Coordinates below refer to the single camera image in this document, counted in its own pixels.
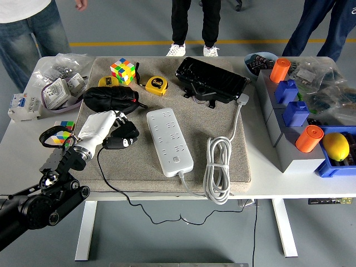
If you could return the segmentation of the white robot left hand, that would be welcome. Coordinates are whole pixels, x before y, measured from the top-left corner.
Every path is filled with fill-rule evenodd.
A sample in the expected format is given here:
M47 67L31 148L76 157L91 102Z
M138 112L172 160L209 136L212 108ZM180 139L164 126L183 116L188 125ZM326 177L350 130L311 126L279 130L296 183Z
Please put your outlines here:
M89 115L78 134L74 150L84 160L93 158L96 147L107 150L125 149L137 141L139 131L121 111L105 111Z

